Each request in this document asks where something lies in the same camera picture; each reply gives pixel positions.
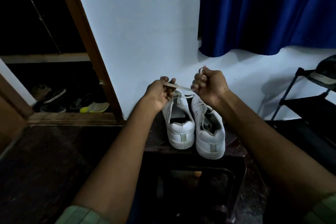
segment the hand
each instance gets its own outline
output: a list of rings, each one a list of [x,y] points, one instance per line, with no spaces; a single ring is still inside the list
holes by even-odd
[[[225,93],[230,91],[223,73],[210,70],[206,66],[203,67],[202,73],[195,74],[191,90],[214,109],[217,108]]]
[[[146,93],[143,96],[146,99],[150,99],[156,112],[160,112],[165,104],[173,97],[174,88],[164,85],[168,81],[168,77],[161,76],[160,80],[155,80],[147,87]],[[170,81],[170,83],[172,84],[174,84],[175,82],[175,78]]]

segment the forearm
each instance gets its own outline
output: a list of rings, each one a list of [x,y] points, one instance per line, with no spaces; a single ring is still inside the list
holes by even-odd
[[[234,93],[228,91],[215,110],[298,211],[304,213],[336,191],[334,175],[267,125]]]
[[[113,224],[125,223],[132,205],[142,155],[156,115],[151,101],[141,99],[126,124],[73,200]]]

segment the black metal shoe rack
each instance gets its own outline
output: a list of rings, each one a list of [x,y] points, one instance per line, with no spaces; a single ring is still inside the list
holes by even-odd
[[[313,70],[304,70],[301,67],[298,68],[292,82],[280,100],[271,121],[274,120],[280,107],[285,105],[305,120],[313,130],[316,130],[319,134],[323,135],[326,140],[336,147],[336,105],[325,99],[331,90],[335,91],[335,87],[326,86],[310,80],[309,74],[311,72],[313,72]],[[289,91],[299,76],[304,76],[311,82],[314,82],[327,90],[321,95],[314,97],[286,100]]]

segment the tiled floor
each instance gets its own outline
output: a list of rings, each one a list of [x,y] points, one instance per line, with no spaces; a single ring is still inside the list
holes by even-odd
[[[120,129],[28,128],[0,161],[1,222],[54,223]],[[228,147],[228,154],[235,153],[235,149],[237,146]],[[247,171],[236,204],[235,223],[262,223],[268,192],[253,161],[250,158],[245,161]]]

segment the white wall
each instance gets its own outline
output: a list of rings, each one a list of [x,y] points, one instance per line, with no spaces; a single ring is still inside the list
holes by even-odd
[[[198,52],[199,0],[81,0],[107,67],[124,117],[149,83],[166,75],[190,86],[203,65],[223,71],[229,87],[265,119],[270,119],[299,66],[313,69],[335,50],[283,48],[274,56],[232,50],[208,58]],[[289,98],[323,89],[299,81]],[[297,116],[286,107],[278,119]]]
[[[0,74],[9,82],[9,84],[21,95],[21,97],[29,104],[35,104],[36,100],[29,93],[29,91],[23,86],[18,78],[12,73],[12,71],[6,66],[6,64],[0,59]]]

